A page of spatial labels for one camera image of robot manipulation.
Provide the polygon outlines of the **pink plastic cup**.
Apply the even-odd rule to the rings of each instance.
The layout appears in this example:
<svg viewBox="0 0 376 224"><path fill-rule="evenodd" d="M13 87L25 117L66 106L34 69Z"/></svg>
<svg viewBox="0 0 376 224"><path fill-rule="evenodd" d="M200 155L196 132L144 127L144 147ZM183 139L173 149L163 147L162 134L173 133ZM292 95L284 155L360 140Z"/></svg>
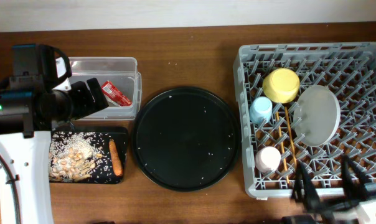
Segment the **pink plastic cup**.
<svg viewBox="0 0 376 224"><path fill-rule="evenodd" d="M262 173L275 171L279 167L280 161L281 153L272 146L264 147L255 156L255 166Z"/></svg>

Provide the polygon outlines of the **wooden chopstick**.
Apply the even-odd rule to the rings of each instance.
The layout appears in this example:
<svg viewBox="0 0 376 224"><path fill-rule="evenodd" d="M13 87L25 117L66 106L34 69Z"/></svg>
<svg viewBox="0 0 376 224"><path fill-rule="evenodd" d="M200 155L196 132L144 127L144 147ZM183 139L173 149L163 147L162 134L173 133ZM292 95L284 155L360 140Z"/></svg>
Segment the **wooden chopstick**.
<svg viewBox="0 0 376 224"><path fill-rule="evenodd" d="M286 115L287 129L288 129L288 134L289 134L289 141L290 141L290 145L291 145L293 162L294 162L295 167L297 167L296 149L295 149L294 142L293 142L293 134L292 134L292 131L291 131L291 124L290 124L290 118L289 118L287 106L284 106L284 112L285 112L285 115Z"/></svg>
<svg viewBox="0 0 376 224"><path fill-rule="evenodd" d="M276 120L277 121L280 120L279 111L276 112ZM278 127L278 134L279 134L279 137L282 137L281 125ZM284 154L284 152L285 152L285 150L284 150L284 140L282 140L280 142L280 148L281 148L281 153ZM284 171L288 170L287 165L286 165L286 159L283 159L283 167L284 167ZM289 185L289 176L288 175L286 176L286 183Z"/></svg>

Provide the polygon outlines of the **grey plate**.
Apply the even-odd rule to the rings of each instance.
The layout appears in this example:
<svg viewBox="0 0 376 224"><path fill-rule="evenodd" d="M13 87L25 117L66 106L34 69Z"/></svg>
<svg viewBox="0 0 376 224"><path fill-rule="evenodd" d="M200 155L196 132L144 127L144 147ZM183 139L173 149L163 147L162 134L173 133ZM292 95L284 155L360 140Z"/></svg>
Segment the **grey plate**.
<svg viewBox="0 0 376 224"><path fill-rule="evenodd" d="M293 121L297 136L304 135L302 143L311 146L327 144L335 135L341 120L341 108L337 97L325 86L313 85L298 99Z"/></svg>

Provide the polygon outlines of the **blue plastic cup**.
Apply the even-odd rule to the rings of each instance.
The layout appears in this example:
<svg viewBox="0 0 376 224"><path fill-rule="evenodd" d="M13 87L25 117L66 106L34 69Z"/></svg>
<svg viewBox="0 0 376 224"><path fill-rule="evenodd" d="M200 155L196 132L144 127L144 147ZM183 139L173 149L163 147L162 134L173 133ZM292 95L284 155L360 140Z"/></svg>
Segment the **blue plastic cup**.
<svg viewBox="0 0 376 224"><path fill-rule="evenodd" d="M273 105L270 99L265 96L256 98L249 108L250 121L260 125L263 120L268 122L271 119Z"/></svg>

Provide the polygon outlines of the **red sauce packet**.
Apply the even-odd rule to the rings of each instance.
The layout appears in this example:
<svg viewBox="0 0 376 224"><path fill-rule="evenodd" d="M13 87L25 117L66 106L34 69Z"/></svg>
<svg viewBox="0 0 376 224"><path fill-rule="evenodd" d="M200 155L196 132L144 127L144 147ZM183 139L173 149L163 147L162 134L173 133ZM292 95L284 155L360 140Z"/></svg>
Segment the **red sauce packet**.
<svg viewBox="0 0 376 224"><path fill-rule="evenodd" d="M102 84L101 89L105 96L119 106L131 106L133 104L132 101L109 80Z"/></svg>

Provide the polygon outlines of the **yellow bowl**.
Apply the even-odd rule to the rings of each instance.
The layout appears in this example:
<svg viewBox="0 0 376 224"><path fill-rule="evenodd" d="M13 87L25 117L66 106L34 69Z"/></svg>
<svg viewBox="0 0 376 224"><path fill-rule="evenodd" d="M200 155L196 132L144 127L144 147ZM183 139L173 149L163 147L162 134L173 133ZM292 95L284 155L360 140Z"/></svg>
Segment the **yellow bowl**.
<svg viewBox="0 0 376 224"><path fill-rule="evenodd" d="M275 103L289 103L298 95L300 80L296 72L278 68L263 80L263 92Z"/></svg>

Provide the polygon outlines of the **orange carrot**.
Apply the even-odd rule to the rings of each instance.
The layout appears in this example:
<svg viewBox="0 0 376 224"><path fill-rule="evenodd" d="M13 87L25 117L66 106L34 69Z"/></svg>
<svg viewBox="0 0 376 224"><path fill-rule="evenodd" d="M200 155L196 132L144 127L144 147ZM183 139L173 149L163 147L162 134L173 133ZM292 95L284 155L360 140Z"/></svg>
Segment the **orange carrot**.
<svg viewBox="0 0 376 224"><path fill-rule="evenodd" d="M110 150L110 156L111 156L111 161L112 161L112 166L113 166L113 172L116 176L120 177L123 175L123 166L118 155L116 144L114 140L112 139L110 139L109 141L109 150Z"/></svg>

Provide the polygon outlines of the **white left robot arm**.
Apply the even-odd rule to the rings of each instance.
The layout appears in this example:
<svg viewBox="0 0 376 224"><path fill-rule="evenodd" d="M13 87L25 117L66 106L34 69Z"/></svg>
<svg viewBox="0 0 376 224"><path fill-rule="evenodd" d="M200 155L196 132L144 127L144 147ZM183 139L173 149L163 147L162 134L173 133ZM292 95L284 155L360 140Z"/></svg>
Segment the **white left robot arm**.
<svg viewBox="0 0 376 224"><path fill-rule="evenodd" d="M96 78L69 91L0 90L0 208L2 223L53 223L49 147L59 126L107 108Z"/></svg>

